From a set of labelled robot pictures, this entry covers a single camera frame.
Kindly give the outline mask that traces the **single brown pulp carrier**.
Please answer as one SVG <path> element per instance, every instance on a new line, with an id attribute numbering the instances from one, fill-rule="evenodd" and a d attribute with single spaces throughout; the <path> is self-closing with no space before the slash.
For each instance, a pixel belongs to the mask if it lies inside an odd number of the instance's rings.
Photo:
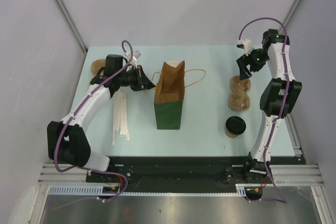
<path id="1" fill-rule="evenodd" d="M 247 111 L 250 108 L 250 97 L 248 91 L 251 88 L 249 79 L 240 80 L 239 76 L 230 79 L 231 94 L 228 99 L 228 106 L 237 111 Z"/>

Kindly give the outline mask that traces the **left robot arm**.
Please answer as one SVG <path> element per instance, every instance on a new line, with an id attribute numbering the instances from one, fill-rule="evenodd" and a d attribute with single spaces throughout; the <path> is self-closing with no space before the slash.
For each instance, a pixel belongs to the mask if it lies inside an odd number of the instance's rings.
<path id="1" fill-rule="evenodd" d="M 88 91 L 72 112 L 59 122 L 47 126 L 48 156 L 61 164 L 69 164 L 97 170 L 105 182 L 115 178 L 116 169 L 110 165 L 110 158 L 94 152 L 86 137 L 86 130 L 99 109 L 108 102 L 121 87 L 132 91 L 150 90 L 155 85 L 137 64 L 140 53 L 107 55 L 91 65 L 93 78 Z"/>

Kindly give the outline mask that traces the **black cup lid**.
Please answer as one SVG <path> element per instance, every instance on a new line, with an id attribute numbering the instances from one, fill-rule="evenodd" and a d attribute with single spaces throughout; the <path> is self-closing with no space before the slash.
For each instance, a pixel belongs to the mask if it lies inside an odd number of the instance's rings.
<path id="1" fill-rule="evenodd" d="M 246 122 L 238 116 L 231 116 L 226 120 L 225 127 L 231 131 L 245 132 Z"/>

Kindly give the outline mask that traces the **green paper bag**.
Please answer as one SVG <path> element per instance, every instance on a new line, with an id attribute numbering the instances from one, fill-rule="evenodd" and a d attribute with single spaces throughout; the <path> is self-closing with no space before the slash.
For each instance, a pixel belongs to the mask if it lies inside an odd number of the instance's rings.
<path id="1" fill-rule="evenodd" d="M 155 91 L 153 104 L 158 130 L 179 130 L 181 128 L 185 90 L 201 82 L 206 76 L 204 69 L 195 69 L 195 71 L 201 71 L 203 76 L 186 85 L 185 74 L 193 69 L 185 69 L 184 60 L 178 62 L 179 65 L 176 68 L 169 66 L 166 61 L 163 63 L 159 72 L 159 80 L 152 89 Z"/>

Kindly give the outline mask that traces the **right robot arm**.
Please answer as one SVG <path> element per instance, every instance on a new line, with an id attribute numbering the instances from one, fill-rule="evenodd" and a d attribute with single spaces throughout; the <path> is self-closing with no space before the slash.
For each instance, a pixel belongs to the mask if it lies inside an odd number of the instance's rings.
<path id="1" fill-rule="evenodd" d="M 250 40 L 237 43 L 245 53 L 237 59 L 240 80 L 249 79 L 269 64 L 272 79 L 260 97 L 259 107 L 263 117 L 256 142 L 249 152 L 242 169 L 243 179 L 249 183 L 266 177 L 270 173 L 271 147 L 284 118 L 291 113 L 302 90 L 296 81 L 289 60 L 289 37 L 276 29 L 263 33 L 262 47 L 255 49 Z"/>

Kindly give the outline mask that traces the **brown paper cup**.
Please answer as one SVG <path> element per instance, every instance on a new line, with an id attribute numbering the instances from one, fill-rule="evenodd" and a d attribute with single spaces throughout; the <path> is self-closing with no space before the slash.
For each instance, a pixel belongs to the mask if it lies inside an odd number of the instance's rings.
<path id="1" fill-rule="evenodd" d="M 236 137 L 242 135 L 243 132 L 235 132 L 235 131 L 231 131 L 228 128 L 225 128 L 225 134 L 230 138 L 236 138 Z"/>

